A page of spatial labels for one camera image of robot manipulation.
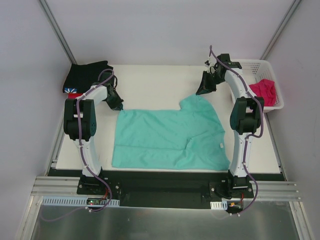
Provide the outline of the teal t shirt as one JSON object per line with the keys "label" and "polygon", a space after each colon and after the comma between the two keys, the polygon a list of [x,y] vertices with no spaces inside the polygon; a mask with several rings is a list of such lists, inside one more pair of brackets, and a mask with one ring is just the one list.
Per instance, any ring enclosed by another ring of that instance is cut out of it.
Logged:
{"label": "teal t shirt", "polygon": [[116,121],[112,167],[228,170],[225,130],[212,104],[193,94],[179,106],[179,110],[122,110]]}

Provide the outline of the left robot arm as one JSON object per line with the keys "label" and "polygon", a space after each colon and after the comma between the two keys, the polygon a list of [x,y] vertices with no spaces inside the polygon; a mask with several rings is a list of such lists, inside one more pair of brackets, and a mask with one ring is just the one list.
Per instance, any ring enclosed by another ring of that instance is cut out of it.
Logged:
{"label": "left robot arm", "polygon": [[75,144],[82,163],[77,193],[96,195],[110,193],[103,167],[96,151],[94,136],[97,131],[96,106],[106,102],[113,111],[123,109],[123,99],[116,91],[117,84],[94,83],[87,92],[64,102],[63,131]]}

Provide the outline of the white plastic basket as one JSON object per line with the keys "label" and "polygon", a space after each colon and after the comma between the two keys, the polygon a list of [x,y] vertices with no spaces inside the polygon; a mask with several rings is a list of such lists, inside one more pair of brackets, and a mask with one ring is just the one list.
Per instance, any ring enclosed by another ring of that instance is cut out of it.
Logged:
{"label": "white plastic basket", "polygon": [[267,97],[265,102],[268,103],[263,110],[265,113],[284,107],[280,85],[268,61],[259,59],[234,59],[233,61],[240,63],[243,78],[255,94],[258,93],[260,96],[264,90],[262,96],[264,99]]}

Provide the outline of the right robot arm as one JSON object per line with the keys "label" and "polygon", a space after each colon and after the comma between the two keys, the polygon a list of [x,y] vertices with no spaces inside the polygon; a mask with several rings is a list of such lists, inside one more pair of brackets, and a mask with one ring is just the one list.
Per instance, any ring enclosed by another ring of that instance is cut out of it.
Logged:
{"label": "right robot arm", "polygon": [[264,130],[264,99],[250,89],[242,65],[231,61],[228,53],[216,56],[210,52],[205,66],[207,70],[202,73],[196,94],[215,92],[217,85],[227,83],[235,99],[229,119],[234,133],[232,162],[226,180],[215,187],[215,193],[226,199],[241,197],[252,188],[248,163],[253,138],[261,138],[262,135],[256,132]]}

